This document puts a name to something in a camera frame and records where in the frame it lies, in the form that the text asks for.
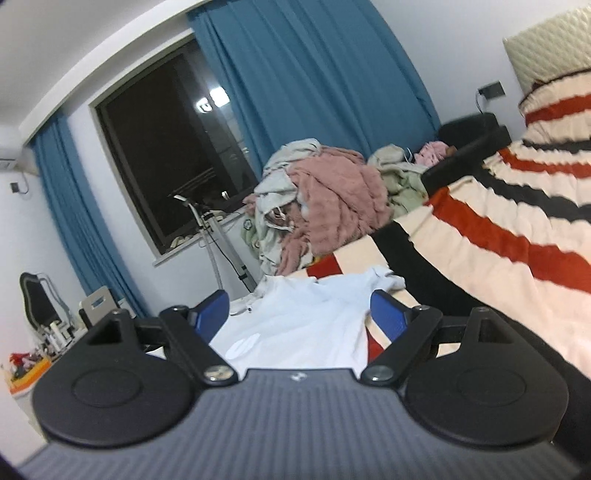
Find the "white t-shirt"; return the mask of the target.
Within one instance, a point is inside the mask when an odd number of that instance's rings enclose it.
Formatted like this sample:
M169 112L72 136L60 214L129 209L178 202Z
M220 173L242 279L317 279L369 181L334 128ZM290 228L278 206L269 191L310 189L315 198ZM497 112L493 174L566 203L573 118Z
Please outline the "white t-shirt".
M229 317L211 341L245 376L252 369L351 369L369 363L366 321L375 290L401 291L389 268L325 278L266 276L249 295L229 302Z

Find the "beige chair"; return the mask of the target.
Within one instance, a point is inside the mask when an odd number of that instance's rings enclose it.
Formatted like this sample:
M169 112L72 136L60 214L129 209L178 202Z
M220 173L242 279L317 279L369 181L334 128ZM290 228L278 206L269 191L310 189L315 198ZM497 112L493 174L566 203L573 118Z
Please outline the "beige chair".
M90 330L111 311L119 309L111 291L101 286L79 303L79 316L84 326Z

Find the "blue curtain left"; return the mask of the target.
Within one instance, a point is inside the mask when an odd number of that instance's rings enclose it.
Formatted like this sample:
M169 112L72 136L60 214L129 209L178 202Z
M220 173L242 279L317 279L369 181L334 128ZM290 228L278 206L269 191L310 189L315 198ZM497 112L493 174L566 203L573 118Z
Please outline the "blue curtain left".
M33 136L30 147L53 221L85 293L106 286L135 314L147 316L147 304L92 194L65 115L53 114Z

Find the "blue curtain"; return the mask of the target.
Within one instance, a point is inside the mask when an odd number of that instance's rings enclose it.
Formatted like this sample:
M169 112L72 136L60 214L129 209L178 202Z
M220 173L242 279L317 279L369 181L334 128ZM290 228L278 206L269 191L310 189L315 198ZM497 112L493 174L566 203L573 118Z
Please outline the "blue curtain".
M65 115L53 114L33 136L30 147L53 221L85 293L106 286L135 314L147 316L147 304L92 194Z
M211 1L187 19L256 175L291 141L370 156L436 136L428 90L370 1Z

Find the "garment steamer stand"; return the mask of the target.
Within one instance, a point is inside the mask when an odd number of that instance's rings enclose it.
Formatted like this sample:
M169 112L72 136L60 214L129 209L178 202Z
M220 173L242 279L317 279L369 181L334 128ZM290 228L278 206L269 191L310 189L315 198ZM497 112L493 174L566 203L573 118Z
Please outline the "garment steamer stand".
M192 200L180 193L173 193L172 197L181 202L183 206L187 207L195 221L197 222L198 229L202 239L204 239L204 246L207 251L209 261L211 261L211 267L214 273L215 281L219 289L223 289L223 281L221 278L221 270L216 261L216 257L213 249L216 248L217 252L228 262L231 266L232 271L238 280L242 282L249 293L252 293L256 289L256 280L253 278L249 268L245 265L242 257L239 256L238 251L235 250L235 246L231 243L228 235L221 227L221 223L217 221L214 210L206 206L204 203L199 203L197 200Z

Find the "striped red cream black blanket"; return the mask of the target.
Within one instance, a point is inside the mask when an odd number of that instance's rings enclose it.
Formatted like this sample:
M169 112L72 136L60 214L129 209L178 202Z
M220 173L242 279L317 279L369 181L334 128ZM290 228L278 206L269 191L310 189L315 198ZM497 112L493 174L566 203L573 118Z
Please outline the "striped red cream black blanket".
M487 306L590 371L590 72L534 83L523 137L446 181L386 227L308 267L308 276L383 265L406 305L449 315Z

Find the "black vanity mirror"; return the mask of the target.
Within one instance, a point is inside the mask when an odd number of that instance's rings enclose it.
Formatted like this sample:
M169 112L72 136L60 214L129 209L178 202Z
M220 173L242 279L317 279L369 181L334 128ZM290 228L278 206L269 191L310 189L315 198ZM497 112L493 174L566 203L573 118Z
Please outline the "black vanity mirror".
M73 325L69 307L46 274L23 272L19 277L19 286L26 319L36 334L44 334L54 321Z

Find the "pink fluffy blanket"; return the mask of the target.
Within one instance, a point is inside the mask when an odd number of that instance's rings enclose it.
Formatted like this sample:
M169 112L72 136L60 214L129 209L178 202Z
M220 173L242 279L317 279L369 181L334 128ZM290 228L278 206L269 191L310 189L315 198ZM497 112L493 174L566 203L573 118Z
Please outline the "pink fluffy blanket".
M303 269L391 220L380 172L359 152L321 146L318 156L297 161L287 170L297 186L297 200L287 206L294 231L280 242L280 269L274 275ZM253 192L243 203L249 223L242 227L242 237L259 260Z

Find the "light green garment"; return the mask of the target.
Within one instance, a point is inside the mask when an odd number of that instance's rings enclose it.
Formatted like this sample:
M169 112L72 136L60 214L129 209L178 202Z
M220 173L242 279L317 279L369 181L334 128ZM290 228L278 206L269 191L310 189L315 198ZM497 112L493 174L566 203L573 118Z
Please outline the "light green garment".
M392 218L404 216L427 201L422 175L428 167L414 163L408 150L394 144L384 146L370 156L368 164L380 172Z

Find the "grey-white hoodie on pile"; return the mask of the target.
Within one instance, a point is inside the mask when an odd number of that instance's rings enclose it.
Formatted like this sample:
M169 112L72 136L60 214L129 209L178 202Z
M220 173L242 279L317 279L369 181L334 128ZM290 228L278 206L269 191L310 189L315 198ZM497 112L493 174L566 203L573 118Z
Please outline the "grey-white hoodie on pile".
M297 200L297 186L287 170L297 161L318 156L321 150L321 143L315 138L293 141L281 146L263 167L263 178L253 190L253 222L259 239L260 268L266 275L279 272L283 251L280 242L294 231L287 206Z

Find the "small pink garment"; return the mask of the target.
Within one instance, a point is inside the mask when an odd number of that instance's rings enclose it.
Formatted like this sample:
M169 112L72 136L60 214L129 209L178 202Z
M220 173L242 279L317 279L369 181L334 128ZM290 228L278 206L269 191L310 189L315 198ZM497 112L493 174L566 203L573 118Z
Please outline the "small pink garment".
M426 143L421 150L414 155L418 165L432 167L448 156L450 147L442 141Z

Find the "dark window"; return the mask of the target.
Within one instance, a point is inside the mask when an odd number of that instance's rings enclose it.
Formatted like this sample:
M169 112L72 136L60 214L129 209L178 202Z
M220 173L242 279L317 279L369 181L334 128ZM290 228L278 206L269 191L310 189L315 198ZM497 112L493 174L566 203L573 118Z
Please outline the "dark window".
M118 175L158 254L197 231L179 199L242 207L256 174L228 95L197 41L153 62L95 108Z

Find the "blue curtain right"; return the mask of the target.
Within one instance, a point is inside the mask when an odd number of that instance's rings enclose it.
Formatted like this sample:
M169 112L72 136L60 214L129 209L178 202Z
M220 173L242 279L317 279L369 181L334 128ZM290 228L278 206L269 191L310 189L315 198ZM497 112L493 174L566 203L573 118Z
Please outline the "blue curtain right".
M428 90L370 1L211 1L187 19L256 175L291 141L370 156L436 136Z

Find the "beige quilted headboard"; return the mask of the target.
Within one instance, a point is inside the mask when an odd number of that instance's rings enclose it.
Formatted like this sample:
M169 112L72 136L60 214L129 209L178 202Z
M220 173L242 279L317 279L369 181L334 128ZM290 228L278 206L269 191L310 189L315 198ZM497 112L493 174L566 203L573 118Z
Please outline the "beige quilted headboard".
M503 40L524 94L536 82L590 67L591 9L557 14Z

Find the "wall socket with charger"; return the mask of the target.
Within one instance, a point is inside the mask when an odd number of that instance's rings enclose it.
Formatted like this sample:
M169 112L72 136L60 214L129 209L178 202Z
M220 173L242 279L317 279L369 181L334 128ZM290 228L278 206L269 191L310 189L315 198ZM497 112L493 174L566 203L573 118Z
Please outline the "wall socket with charger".
M480 87L475 95L475 101L480 113L485 110L485 104L490 100L505 96L505 90L500 81Z

